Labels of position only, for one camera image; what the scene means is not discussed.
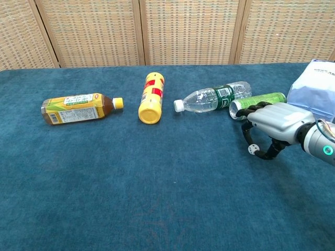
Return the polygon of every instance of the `clear water bottle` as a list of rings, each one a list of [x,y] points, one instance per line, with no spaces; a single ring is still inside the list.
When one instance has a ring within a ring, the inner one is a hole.
[[[184,99],[174,101],[174,110],[206,112],[228,107],[238,98],[251,96],[251,87],[247,82],[240,81],[231,84],[197,90]]]

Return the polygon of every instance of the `wicker screen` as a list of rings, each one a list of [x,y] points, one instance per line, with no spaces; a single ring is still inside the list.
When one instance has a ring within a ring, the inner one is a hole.
[[[334,0],[252,0],[236,63],[328,60],[335,48],[334,16]]]
[[[62,67],[141,63],[142,37],[136,33],[141,30],[140,14],[133,4],[137,1],[36,2]]]
[[[146,63],[227,64],[238,0],[140,0]]]
[[[55,67],[47,42],[27,0],[1,1],[0,70]]]

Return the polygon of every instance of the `blue carpet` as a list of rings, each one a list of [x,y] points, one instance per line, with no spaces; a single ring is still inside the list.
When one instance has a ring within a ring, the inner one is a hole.
[[[0,250],[335,250],[334,167],[299,145],[273,161],[250,155],[227,109],[173,109],[195,90],[236,81],[253,95],[287,95],[306,66],[0,72]],[[147,125],[137,112],[153,71],[165,78],[163,115]],[[123,112],[43,120],[45,99],[94,92],[123,97]]]

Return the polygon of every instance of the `robotic arm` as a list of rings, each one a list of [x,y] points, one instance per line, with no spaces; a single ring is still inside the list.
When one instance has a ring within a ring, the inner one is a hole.
[[[326,127],[335,131],[335,124],[325,123],[322,127],[310,111],[287,103],[260,102],[247,109],[241,109],[237,117],[246,116],[242,132],[249,144],[248,151],[262,159],[274,159],[286,146],[300,144],[308,154],[335,166],[335,141],[323,132]],[[272,138],[267,152],[261,151],[253,142],[250,130],[258,128]]]

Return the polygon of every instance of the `white bag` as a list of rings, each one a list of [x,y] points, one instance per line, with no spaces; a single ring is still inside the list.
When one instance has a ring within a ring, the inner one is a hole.
[[[335,118],[335,63],[312,60],[293,83],[287,103],[309,110],[316,119]]]

